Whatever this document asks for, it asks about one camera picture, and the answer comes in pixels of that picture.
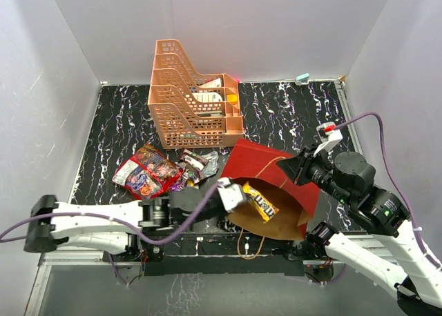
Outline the silver foil snack packet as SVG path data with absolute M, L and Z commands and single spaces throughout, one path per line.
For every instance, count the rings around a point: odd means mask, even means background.
M 202 157 L 208 161 L 207 165 L 202 169 L 202 173 L 204 174 L 204 176 L 209 178 L 209 177 L 216 175 L 216 173 L 218 172 L 218 168 L 219 168 L 219 165 L 218 165 L 219 154 L 218 154 L 218 152 L 212 151 L 208 154 L 202 155 Z

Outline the orange yellow round object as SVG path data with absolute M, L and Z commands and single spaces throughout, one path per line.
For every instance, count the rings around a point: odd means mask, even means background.
M 236 94 L 228 94 L 226 96 L 226 101 L 233 105 L 236 105 L 238 103 L 238 96 Z

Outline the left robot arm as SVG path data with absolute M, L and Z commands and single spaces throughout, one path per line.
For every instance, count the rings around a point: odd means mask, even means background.
M 161 246 L 175 241 L 196 223 L 226 215 L 232 199 L 226 187 L 206 193 L 185 188 L 165 197 L 123 204 L 78 205 L 44 195 L 33 206 L 23 249 L 51 253 L 62 246 L 121 254 L 142 254 L 142 242 Z

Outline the white box in organizer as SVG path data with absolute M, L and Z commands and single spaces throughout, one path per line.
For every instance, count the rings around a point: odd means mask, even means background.
M 224 80 L 222 77 L 218 77 L 216 79 L 212 79 L 204 84 L 199 85 L 199 88 L 202 88 L 204 90 L 206 89 L 216 89 L 216 88 L 222 88 L 223 87 Z

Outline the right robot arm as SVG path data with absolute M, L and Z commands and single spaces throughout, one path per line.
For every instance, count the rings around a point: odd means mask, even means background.
M 304 148 L 278 167 L 297 186 L 313 183 L 348 209 L 348 215 L 395 259 L 364 249 L 322 221 L 307 235 L 308 251 L 318 259 L 339 260 L 383 288 L 406 315 L 441 314 L 441 267 L 429 261 L 415 236 L 412 216 L 393 193 L 374 184 L 375 168 L 357 152 L 330 162 L 323 152 Z

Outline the yellow M&M candy packet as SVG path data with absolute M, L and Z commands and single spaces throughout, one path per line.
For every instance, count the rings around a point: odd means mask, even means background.
M 242 189 L 247 201 L 256 209 L 264 223 L 269 222 L 279 212 L 279 209 L 260 191 L 253 188 L 248 181 L 242 186 Z

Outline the red candy bag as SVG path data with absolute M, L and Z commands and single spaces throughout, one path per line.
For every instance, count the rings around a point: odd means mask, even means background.
M 117 169 L 112 182 L 144 200 L 164 194 L 181 174 L 181 168 L 150 144 L 144 144 Z

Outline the light blue eraser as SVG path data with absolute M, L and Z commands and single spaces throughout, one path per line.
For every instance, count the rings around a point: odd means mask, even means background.
M 301 85 L 308 84 L 308 82 L 309 82 L 309 78 L 310 78 L 309 73 L 305 73 L 305 74 L 302 74 L 302 75 L 298 75 L 298 76 L 295 78 L 295 84 L 296 84 L 297 86 L 301 86 Z

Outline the peach plastic file organizer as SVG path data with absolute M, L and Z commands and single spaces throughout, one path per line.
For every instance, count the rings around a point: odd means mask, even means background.
M 218 77 L 222 88 L 198 87 Z M 228 94 L 238 96 L 236 105 Z M 232 147 L 244 135 L 238 82 L 225 73 L 198 73 L 176 39 L 155 44 L 148 108 L 165 149 Z

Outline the red brown paper bag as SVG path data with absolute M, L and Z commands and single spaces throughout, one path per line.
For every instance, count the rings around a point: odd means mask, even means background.
M 250 202 L 241 203 L 227 219 L 241 229 L 261 238 L 256 252 L 250 253 L 246 241 L 239 237 L 237 254 L 243 259 L 255 259 L 265 241 L 301 242 L 305 239 L 307 224 L 315 213 L 319 188 L 312 183 L 297 186 L 277 166 L 277 162 L 290 158 L 290 154 L 246 139 L 236 142 L 221 176 L 234 183 L 249 185 L 268 200 L 278 212 L 265 220 Z

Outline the brown M&M candy packet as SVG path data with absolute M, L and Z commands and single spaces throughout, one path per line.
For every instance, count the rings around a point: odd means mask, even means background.
M 186 184 L 186 187 L 190 186 L 190 187 L 194 187 L 195 185 L 195 174 L 194 172 L 190 171 L 190 170 L 185 170 L 180 178 L 177 180 L 176 183 L 180 183 L 182 182 L 183 184 Z

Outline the purple small candy packet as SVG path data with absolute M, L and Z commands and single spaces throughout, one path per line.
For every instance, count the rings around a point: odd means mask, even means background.
M 179 192 L 185 187 L 186 187 L 186 184 L 183 184 L 182 182 L 180 182 L 180 183 L 176 183 L 176 184 L 173 184 L 172 186 L 170 186 L 169 191 L 170 192 Z

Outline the aluminium front rail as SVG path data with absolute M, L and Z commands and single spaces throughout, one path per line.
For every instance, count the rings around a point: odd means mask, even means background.
M 350 232 L 343 233 L 348 240 L 354 242 L 361 248 L 381 257 L 389 262 L 396 263 L 391 252 L 382 245 L 381 242 L 375 240 L 371 235 L 352 235 Z M 55 252 L 42 254 L 39 258 L 38 265 L 91 265 L 103 262 L 103 252 L 87 248 L 66 247 L 60 248 Z

